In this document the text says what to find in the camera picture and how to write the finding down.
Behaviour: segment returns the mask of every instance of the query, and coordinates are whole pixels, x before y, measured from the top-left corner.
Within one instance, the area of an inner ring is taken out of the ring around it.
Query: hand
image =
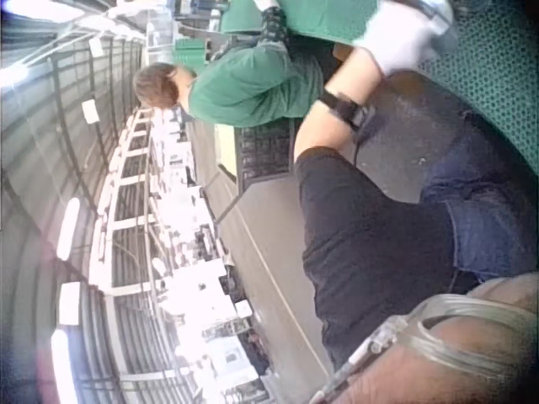
[[[385,76],[417,68],[420,62],[435,56],[433,39],[442,36],[453,22],[447,0],[438,3],[443,19],[430,19],[415,8],[381,0],[367,23],[366,32],[355,45],[371,53]]]
[[[277,3],[277,0],[253,0],[253,1],[256,4],[256,7],[258,7],[261,12],[272,7],[280,8],[280,5]]]

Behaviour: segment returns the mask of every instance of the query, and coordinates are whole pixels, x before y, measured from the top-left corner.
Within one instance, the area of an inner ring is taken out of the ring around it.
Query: teal fabric
[[[322,71],[312,56],[292,60],[278,45],[233,49],[196,78],[189,113],[213,124],[262,125],[305,116],[322,90]]]

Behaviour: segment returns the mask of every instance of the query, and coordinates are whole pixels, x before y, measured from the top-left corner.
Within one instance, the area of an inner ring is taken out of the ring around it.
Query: worker
[[[279,4],[254,2],[263,20],[255,47],[230,49],[198,77],[184,66],[154,63],[134,78],[138,98],[160,109],[180,105],[199,120],[236,127],[304,117],[322,93],[323,72],[333,74],[334,64],[328,61],[322,69],[315,56],[305,52],[291,57],[286,16]]]
[[[380,1],[298,132],[304,269],[323,345],[342,369],[313,402],[522,403],[527,376],[536,377],[537,177],[520,155],[471,114],[433,166],[420,202],[406,204],[389,199],[339,154],[352,130],[361,130],[384,77],[414,70],[432,55],[438,27],[415,8]],[[411,338],[395,317],[372,334],[390,316],[440,294],[461,295],[435,304],[431,332],[441,341]],[[489,311],[492,302],[502,314]],[[488,321],[493,316],[522,328],[512,333]],[[367,338],[392,333],[392,346],[377,345],[382,353],[361,364],[358,358],[371,352]]]

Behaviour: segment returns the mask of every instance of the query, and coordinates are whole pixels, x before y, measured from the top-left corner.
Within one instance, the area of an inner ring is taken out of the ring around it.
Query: table
[[[456,53],[421,72],[493,122],[539,173],[539,34],[516,1],[458,16]],[[294,32],[343,44],[362,35],[376,0],[280,0]],[[253,0],[232,0],[221,31],[258,32]]]

